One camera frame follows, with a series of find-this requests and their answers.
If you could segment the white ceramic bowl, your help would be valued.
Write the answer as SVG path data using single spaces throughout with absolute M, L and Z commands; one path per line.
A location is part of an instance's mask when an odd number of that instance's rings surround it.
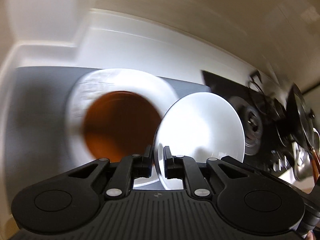
M 155 167 L 166 190 L 180 190 L 180 179 L 167 179 L 164 170 L 164 148 L 173 156 L 192 157 L 198 163 L 208 158 L 231 156 L 243 162 L 245 135 L 240 118 L 224 98 L 209 92 L 197 92 L 175 102 L 157 129 L 153 143 Z

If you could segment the orange plate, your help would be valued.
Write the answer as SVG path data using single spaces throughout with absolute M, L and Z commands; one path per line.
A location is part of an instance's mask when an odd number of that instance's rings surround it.
M 88 108 L 83 123 L 84 140 L 97 159 L 119 162 L 143 154 L 153 143 L 161 116 L 142 96 L 115 91 L 99 97 Z

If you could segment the grey mat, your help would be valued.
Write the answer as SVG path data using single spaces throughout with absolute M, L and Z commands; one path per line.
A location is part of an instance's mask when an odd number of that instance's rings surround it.
M 18 69 L 5 135 L 8 201 L 30 185 L 78 167 L 67 148 L 66 103 L 76 81 L 96 70 L 76 67 Z M 208 89 L 195 83 L 162 79 L 173 87 L 179 99 Z

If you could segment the black gas stove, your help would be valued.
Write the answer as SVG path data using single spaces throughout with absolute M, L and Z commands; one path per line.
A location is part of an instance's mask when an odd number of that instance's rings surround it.
M 245 134 L 244 162 L 260 170 L 281 176 L 293 172 L 295 180 L 319 177 L 319 156 L 304 150 L 292 137 L 286 105 L 266 95 L 260 87 L 259 71 L 252 72 L 245 85 L 202 72 L 212 93 L 226 99 L 236 110 Z

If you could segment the large white embossed plate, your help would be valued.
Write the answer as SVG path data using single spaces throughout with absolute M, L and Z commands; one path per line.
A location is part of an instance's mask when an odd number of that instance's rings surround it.
M 94 160 L 82 133 L 87 110 L 99 97 L 115 91 L 133 92 L 144 97 L 161 118 L 179 99 L 167 81 L 140 70 L 111 68 L 84 74 L 71 90 L 65 113 L 67 148 L 75 165 L 81 166 Z

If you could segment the black pan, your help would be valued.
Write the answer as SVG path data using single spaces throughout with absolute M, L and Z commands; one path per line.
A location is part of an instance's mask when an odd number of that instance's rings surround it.
M 309 154 L 315 150 L 312 114 L 313 111 L 306 105 L 300 89 L 294 83 L 287 96 L 287 122 L 294 140 Z

